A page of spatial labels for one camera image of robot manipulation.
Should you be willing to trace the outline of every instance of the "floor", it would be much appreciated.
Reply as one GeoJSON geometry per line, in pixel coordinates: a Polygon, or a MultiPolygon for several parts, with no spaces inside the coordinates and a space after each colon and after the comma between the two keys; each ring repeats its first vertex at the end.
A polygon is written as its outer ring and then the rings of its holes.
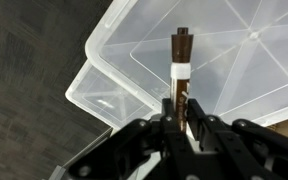
{"type": "Polygon", "coordinates": [[[65,98],[111,0],[0,0],[0,180],[48,179],[109,127],[65,98]]]}

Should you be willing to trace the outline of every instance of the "gray carpet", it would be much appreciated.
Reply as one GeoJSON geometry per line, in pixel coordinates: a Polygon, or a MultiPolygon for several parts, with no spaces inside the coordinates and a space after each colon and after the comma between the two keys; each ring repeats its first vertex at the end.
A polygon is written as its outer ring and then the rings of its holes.
{"type": "Polygon", "coordinates": [[[48,179],[109,127],[65,98],[111,0],[0,0],[0,180],[48,179]]]}

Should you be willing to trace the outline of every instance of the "marker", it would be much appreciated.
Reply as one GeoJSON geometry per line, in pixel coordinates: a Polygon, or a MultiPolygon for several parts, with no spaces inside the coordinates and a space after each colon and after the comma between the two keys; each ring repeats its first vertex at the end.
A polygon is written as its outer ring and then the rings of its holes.
{"type": "Polygon", "coordinates": [[[191,77],[193,35],[180,27],[172,35],[171,101],[182,132],[186,133],[188,91],[191,77]]]}

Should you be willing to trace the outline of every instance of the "screw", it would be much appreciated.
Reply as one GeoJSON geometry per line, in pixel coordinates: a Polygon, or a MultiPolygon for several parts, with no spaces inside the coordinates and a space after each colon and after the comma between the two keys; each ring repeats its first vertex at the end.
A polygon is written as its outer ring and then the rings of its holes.
{"type": "Polygon", "coordinates": [[[171,121],[171,120],[172,120],[172,117],[167,116],[167,117],[166,117],[166,120],[167,120],[167,121],[171,121]]]}
{"type": "Polygon", "coordinates": [[[200,180],[200,178],[198,178],[197,176],[190,174],[186,176],[185,180],[200,180]]]}
{"type": "Polygon", "coordinates": [[[140,125],[141,125],[141,126],[145,126],[145,124],[146,124],[145,121],[141,121],[141,122],[140,122],[140,125]]]}
{"type": "Polygon", "coordinates": [[[252,176],[251,177],[251,180],[264,180],[262,177],[260,177],[260,176],[252,176]]]}
{"type": "Polygon", "coordinates": [[[92,171],[91,167],[83,166],[80,168],[79,175],[81,177],[86,177],[87,175],[89,175],[91,173],[91,171],[92,171]]]}
{"type": "Polygon", "coordinates": [[[238,124],[239,124],[240,126],[242,126],[242,127],[245,127],[245,126],[246,126],[246,123],[245,123],[244,121],[240,121],[238,124]]]}
{"type": "Polygon", "coordinates": [[[215,118],[214,117],[212,117],[212,116],[210,116],[209,118],[208,118],[210,121],[215,121],[215,118]]]}

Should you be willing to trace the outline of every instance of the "brown marker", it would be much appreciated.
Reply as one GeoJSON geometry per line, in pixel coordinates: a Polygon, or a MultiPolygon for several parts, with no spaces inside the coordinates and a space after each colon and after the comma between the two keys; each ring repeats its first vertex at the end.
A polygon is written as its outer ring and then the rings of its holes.
{"type": "Polygon", "coordinates": [[[193,35],[188,28],[178,28],[172,35],[171,100],[181,131],[186,133],[186,113],[191,76],[193,35]]]}

